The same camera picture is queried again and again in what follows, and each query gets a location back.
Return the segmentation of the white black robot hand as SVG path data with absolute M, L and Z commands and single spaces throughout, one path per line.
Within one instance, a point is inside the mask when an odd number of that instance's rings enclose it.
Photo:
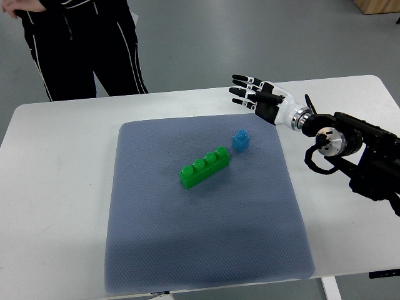
M 285 125 L 299 131 L 301 121 L 313 112 L 296 102 L 294 96 L 278 85 L 255 77 L 232 75 L 233 87 L 229 92 L 232 102 L 254 111 L 255 115 L 272 125 Z

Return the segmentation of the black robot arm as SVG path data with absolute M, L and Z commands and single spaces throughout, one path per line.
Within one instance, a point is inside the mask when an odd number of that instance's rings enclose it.
M 373 201 L 389 201 L 399 215 L 399 138 L 379 126 L 343 112 L 318 114 L 309 98 L 312 114 L 301 131 L 314 137 L 304 162 L 315 173 L 341 171 L 352 192 Z

